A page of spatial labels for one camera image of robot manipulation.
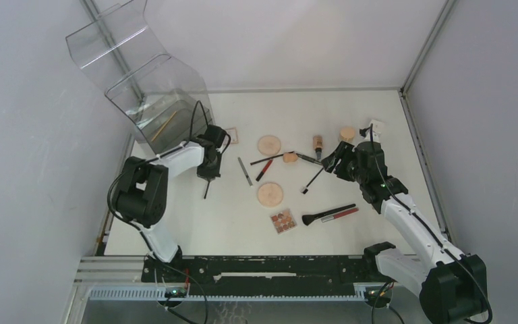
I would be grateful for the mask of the small square pink compact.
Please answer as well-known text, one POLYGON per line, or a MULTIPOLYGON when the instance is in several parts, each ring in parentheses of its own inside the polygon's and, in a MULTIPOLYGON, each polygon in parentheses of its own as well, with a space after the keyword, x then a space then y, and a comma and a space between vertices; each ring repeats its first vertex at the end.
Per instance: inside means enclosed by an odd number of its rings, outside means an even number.
POLYGON ((239 138, 238 138, 238 134, 237 134, 237 128, 233 127, 233 128, 227 128, 226 129, 226 138, 225 138, 225 141, 224 143, 227 144, 227 142, 230 142, 231 144, 238 144, 239 143, 239 138))

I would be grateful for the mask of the grey metallic stick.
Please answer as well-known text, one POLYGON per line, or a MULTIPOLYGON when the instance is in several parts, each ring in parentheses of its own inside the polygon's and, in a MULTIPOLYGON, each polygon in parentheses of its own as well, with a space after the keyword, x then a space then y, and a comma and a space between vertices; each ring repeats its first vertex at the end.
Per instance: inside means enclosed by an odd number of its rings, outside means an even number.
POLYGON ((246 181, 247 181, 248 185, 249 185, 250 187, 252 187, 252 186, 253 186, 253 182, 252 182, 252 180, 251 180, 251 178, 250 178, 250 176, 249 176, 249 174, 248 174, 248 171, 247 171, 247 169, 246 169, 246 167, 245 167, 244 162, 242 161, 241 157, 237 157, 237 160, 238 160, 238 163, 239 163, 239 165, 240 165, 240 167, 241 167, 241 170, 242 170, 242 172, 243 172, 243 174, 244 174, 244 176, 245 176, 245 179, 246 179, 246 181))

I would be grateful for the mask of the thin black pencil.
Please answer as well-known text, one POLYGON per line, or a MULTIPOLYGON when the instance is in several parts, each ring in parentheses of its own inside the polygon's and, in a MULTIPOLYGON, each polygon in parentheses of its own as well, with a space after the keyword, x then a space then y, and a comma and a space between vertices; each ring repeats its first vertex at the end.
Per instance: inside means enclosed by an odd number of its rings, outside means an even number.
POLYGON ((210 180, 207 179, 206 180, 206 187, 205 187, 205 191, 204 191, 204 196, 203 196, 203 199, 206 200, 207 199, 207 196, 208 196, 208 191, 209 191, 209 187, 210 187, 210 180))

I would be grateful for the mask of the wooden handle brush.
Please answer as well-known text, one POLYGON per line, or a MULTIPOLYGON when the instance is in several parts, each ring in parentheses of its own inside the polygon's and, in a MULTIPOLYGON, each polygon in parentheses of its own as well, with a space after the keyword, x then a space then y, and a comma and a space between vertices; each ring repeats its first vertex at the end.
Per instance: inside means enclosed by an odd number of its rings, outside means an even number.
POLYGON ((170 123, 170 121, 175 117, 177 114, 177 111, 174 111, 166 120, 165 122, 156 130, 154 135, 151 138, 151 141, 154 142, 160 134, 163 132, 163 130, 167 127, 167 125, 170 123))

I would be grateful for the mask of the clear acrylic makeup organizer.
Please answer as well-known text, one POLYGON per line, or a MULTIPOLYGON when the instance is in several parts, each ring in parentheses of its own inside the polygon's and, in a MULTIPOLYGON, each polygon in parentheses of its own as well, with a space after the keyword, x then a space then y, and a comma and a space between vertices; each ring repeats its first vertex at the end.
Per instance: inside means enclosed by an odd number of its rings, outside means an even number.
POLYGON ((118 3, 104 11, 95 1, 85 1, 84 7, 95 17, 66 37, 70 57, 130 120, 138 143, 165 151, 213 124, 204 79, 161 44, 145 19, 147 1, 118 3))

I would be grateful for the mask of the red lip pencil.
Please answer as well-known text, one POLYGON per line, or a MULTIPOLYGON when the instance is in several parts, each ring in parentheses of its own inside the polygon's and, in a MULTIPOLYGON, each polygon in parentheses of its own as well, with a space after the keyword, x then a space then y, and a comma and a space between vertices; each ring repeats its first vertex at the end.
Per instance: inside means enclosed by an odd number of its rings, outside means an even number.
POLYGON ((256 177, 256 181, 257 182, 259 182, 264 177, 265 173, 268 171, 269 167, 272 165, 272 162, 273 162, 272 159, 269 159, 266 162, 266 165, 262 168, 262 170, 260 171, 260 173, 256 177))

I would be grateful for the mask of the thin black liner brush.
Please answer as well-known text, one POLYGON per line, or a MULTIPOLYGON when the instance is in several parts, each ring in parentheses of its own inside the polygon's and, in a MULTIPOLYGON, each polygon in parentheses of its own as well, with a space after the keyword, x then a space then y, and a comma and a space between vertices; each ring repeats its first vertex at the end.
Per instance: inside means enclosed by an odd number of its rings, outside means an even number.
POLYGON ((257 161, 253 161, 250 163, 250 165, 256 165, 256 164, 259 164, 259 163, 262 163, 262 162, 265 162, 265 161, 269 161, 269 160, 272 160, 272 159, 276 159, 278 157, 282 157, 286 154, 294 154, 295 152, 294 151, 290 151, 290 152, 285 152, 285 153, 281 153, 281 154, 278 154, 278 155, 274 155, 274 156, 271 156, 271 157, 267 157, 267 158, 263 158, 263 159, 260 159, 260 160, 257 160, 257 161))

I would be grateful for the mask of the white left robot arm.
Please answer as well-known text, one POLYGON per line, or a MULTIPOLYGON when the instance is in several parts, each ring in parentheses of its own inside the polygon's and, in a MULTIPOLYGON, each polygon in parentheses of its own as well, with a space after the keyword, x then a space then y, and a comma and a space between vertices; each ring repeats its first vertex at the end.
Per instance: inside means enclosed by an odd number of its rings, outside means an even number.
POLYGON ((169 180, 196 169, 197 177, 209 186, 221 176, 223 154, 231 143, 232 136, 226 130, 209 125, 203 134, 151 159, 127 158, 108 189, 109 211, 138 231, 149 255, 160 261, 157 271, 167 281, 178 280, 184 271, 183 262, 175 258, 180 251, 179 244, 163 221, 169 180))

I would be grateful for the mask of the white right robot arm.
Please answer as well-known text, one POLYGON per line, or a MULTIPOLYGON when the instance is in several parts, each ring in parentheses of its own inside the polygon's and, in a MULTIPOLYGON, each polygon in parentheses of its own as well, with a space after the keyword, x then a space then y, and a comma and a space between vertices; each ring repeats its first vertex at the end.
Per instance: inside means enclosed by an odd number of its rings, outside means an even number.
POLYGON ((387 276, 402 284, 418 297, 431 323, 471 323, 482 313, 492 319, 485 263, 476 254, 466 255, 422 215, 406 186, 389 175, 380 143, 341 142, 322 160, 322 167, 339 179, 358 183, 363 199, 398 230, 418 257, 413 261, 388 242, 370 246, 365 251, 370 257, 362 264, 368 279, 387 276))

